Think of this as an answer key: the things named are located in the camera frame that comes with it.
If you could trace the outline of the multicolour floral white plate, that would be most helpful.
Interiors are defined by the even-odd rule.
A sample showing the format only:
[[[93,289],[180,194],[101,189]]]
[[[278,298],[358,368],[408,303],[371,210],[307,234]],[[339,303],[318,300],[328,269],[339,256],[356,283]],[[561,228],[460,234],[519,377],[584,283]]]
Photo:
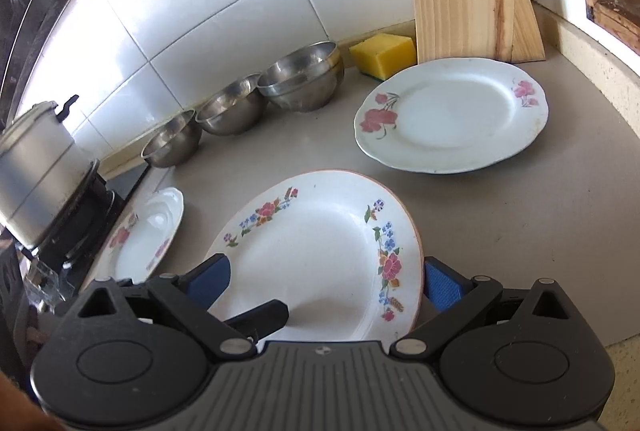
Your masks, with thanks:
[[[211,253],[230,284],[209,311],[224,321],[277,299],[274,340],[378,340],[409,333],[423,295],[421,237],[382,184],[346,170],[299,174],[268,188],[220,230]]]

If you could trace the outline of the large steel bowl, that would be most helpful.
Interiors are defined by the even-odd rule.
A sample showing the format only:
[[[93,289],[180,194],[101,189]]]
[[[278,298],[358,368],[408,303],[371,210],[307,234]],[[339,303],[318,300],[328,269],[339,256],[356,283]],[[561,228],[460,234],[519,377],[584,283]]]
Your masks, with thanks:
[[[257,90],[281,110],[308,113],[326,106],[343,82],[345,65],[334,41],[311,43],[262,72]]]

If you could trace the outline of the small pink floral plate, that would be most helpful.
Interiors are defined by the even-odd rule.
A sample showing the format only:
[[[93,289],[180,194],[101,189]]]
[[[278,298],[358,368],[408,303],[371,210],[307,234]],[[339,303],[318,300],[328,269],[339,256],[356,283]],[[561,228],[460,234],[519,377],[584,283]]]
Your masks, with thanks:
[[[136,203],[108,236],[94,277],[144,283],[174,240],[183,212],[183,194],[177,188],[163,188]]]

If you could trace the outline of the black gas stove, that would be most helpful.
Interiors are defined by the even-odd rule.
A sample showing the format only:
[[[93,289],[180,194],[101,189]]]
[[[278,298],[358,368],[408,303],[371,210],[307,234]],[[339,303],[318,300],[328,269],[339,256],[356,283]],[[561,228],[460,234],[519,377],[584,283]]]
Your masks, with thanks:
[[[6,252],[18,266],[26,267],[21,281],[31,305],[41,311],[52,310],[78,294],[107,236],[149,170],[149,165],[141,164],[106,180],[93,162],[79,191],[32,249],[2,229]]]

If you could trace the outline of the small steel bowl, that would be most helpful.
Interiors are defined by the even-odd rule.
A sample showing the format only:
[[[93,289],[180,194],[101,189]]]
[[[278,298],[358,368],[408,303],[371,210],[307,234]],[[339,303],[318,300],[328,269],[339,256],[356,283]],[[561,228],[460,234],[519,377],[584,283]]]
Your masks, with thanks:
[[[175,167],[189,160],[203,133],[195,118],[196,110],[191,108],[160,126],[142,148],[141,158],[154,168]]]

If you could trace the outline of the pink floral white plate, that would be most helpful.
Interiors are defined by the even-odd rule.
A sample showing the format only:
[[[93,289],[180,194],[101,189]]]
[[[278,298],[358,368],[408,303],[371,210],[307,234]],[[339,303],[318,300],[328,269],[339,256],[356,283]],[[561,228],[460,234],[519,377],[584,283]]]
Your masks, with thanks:
[[[528,73],[489,58],[441,58],[379,84],[354,118],[360,150],[396,170],[480,170],[529,147],[549,118]]]

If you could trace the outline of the aluminium cooking pot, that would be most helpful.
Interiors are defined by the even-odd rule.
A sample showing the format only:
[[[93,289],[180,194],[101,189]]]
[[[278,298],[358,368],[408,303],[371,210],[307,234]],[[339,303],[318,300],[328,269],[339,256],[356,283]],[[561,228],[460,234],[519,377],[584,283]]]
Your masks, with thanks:
[[[36,104],[1,133],[1,225],[29,249],[47,237],[92,169],[63,126],[77,100]]]

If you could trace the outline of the yellow sponge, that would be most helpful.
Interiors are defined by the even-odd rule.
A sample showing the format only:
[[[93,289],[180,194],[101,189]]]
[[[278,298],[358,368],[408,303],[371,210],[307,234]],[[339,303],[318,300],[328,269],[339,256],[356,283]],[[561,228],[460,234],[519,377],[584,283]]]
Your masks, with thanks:
[[[360,73],[386,80],[416,65],[416,46],[411,37],[376,34],[349,48]]]

